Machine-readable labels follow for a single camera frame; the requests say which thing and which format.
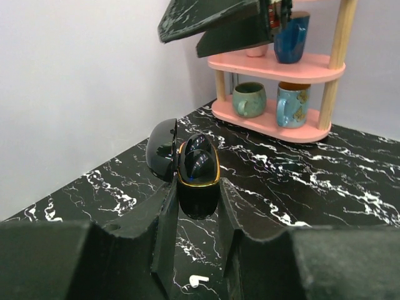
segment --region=gold trim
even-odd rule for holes
[[[183,143],[181,144],[181,147],[179,147],[179,155],[180,155],[181,152],[182,152],[183,145],[185,145],[185,142],[183,142]],[[179,166],[178,166],[178,169],[177,169],[177,176],[178,176],[179,181],[180,181],[183,185],[185,185],[185,186],[190,186],[190,187],[192,187],[192,188],[205,188],[205,187],[207,187],[207,186],[213,186],[213,185],[215,185],[215,184],[218,183],[219,177],[220,177],[220,175],[221,175],[220,172],[219,172],[219,158],[218,158],[217,150],[215,149],[214,145],[211,145],[211,147],[214,149],[215,156],[217,157],[217,177],[215,178],[215,180],[214,180],[212,183],[206,183],[206,184],[198,184],[198,183],[197,183],[197,184],[189,184],[189,183],[186,183],[186,182],[184,182],[184,181],[182,180],[182,176],[181,176],[181,173],[179,172]]]

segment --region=marble countertop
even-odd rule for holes
[[[210,105],[178,121],[181,142],[207,134],[217,146],[222,177],[246,203],[237,208],[268,226],[400,226],[400,142],[333,126],[312,144],[290,144],[219,121]],[[122,216],[162,184],[145,162],[147,140],[105,162],[9,220]],[[194,221],[179,212],[172,299],[228,298],[222,278],[217,219]],[[249,226],[255,220],[249,219]],[[193,289],[192,274],[210,277]]]

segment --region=white plastic piece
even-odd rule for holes
[[[210,279],[204,276],[192,275],[189,278],[189,283],[192,288],[196,288],[199,286],[199,281],[204,281],[207,283]]]

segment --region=green mug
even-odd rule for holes
[[[242,118],[255,118],[263,114],[267,104],[265,88],[258,82],[237,85],[232,95],[233,109]]]

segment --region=wooden shelf leg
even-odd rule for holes
[[[226,101],[224,71],[216,70],[217,100]]]
[[[357,1],[341,0],[333,38],[331,59],[329,60],[329,69],[339,69],[344,64]],[[336,92],[338,91],[338,82],[339,80],[336,79],[325,84],[318,120],[318,129],[320,130],[326,130],[331,122]]]

